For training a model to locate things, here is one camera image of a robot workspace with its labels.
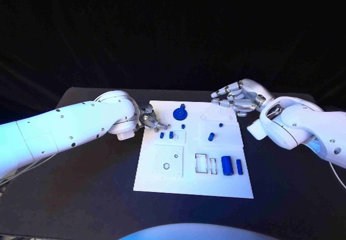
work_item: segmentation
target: white board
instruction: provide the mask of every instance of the white board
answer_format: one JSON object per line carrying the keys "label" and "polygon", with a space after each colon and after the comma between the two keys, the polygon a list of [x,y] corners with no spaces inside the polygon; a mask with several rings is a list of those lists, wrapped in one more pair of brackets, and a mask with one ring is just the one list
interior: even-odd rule
{"label": "white board", "polygon": [[[132,190],[252,199],[242,135],[233,110],[210,102],[149,101],[149,104],[158,121],[170,124],[170,129],[158,132],[144,130]],[[187,111],[183,121],[173,118],[173,111],[180,104],[184,104]],[[210,133],[214,133],[211,141],[207,140]],[[200,161],[196,161],[196,154],[206,155],[206,173],[196,172],[196,162]],[[223,175],[222,156],[230,156],[230,176]],[[242,175],[237,174],[236,159],[240,159]]]}

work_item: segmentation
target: black backdrop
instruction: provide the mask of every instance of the black backdrop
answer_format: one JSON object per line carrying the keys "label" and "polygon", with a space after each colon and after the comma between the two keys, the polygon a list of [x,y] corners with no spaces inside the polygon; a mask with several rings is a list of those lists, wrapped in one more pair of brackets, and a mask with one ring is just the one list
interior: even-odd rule
{"label": "black backdrop", "polygon": [[211,92],[243,78],[341,108],[346,30],[331,8],[0,0],[0,122],[50,110],[69,87]]}

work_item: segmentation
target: table surface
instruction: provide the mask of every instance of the table surface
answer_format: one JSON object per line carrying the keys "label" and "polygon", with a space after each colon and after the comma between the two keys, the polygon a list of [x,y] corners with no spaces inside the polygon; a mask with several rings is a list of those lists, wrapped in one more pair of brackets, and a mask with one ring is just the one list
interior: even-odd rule
{"label": "table surface", "polygon": [[[93,100],[112,89],[70,88],[57,107]],[[137,102],[207,102],[207,91],[131,90]],[[310,95],[288,94],[314,101]],[[256,141],[237,118],[253,199],[132,191],[142,129],[118,141],[106,134],[59,153],[21,174],[0,197],[0,234],[113,240],[158,225],[232,226],[278,239],[346,239],[346,190],[328,162],[305,146]],[[346,170],[335,167],[346,181]]]}

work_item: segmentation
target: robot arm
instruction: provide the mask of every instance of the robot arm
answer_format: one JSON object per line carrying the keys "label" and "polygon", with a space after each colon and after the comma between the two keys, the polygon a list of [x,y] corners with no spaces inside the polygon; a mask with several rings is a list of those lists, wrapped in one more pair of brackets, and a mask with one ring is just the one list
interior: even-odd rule
{"label": "robot arm", "polygon": [[119,140],[131,138],[139,127],[167,129],[157,122],[149,104],[137,105],[124,91],[109,91],[95,101],[0,125],[0,178],[106,132],[116,134]]}
{"label": "robot arm", "polygon": [[[227,94],[227,100],[214,98]],[[263,86],[243,79],[211,93],[211,103],[232,107],[239,117],[258,110],[259,119],[246,127],[256,140],[265,136],[291,150],[304,144],[317,156],[346,168],[346,113],[324,112],[311,102],[272,97]]]}

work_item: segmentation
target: blue cylinder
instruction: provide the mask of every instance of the blue cylinder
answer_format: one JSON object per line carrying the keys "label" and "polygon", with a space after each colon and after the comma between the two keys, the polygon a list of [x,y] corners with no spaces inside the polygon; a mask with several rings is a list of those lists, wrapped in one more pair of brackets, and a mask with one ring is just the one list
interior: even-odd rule
{"label": "blue cylinder", "polygon": [[233,175],[233,167],[232,167],[232,160],[229,156],[223,156],[220,158],[222,162],[222,171],[224,176]]}
{"label": "blue cylinder", "polygon": [[180,108],[173,111],[173,118],[178,121],[184,120],[187,117],[186,105],[181,104]]}
{"label": "blue cylinder", "polygon": [[209,141],[211,141],[211,140],[213,140],[213,138],[214,138],[214,133],[213,133],[213,132],[210,132],[207,140],[209,140]]}
{"label": "blue cylinder", "polygon": [[236,168],[237,168],[237,174],[242,175],[243,174],[243,169],[242,169],[240,159],[236,159]]}

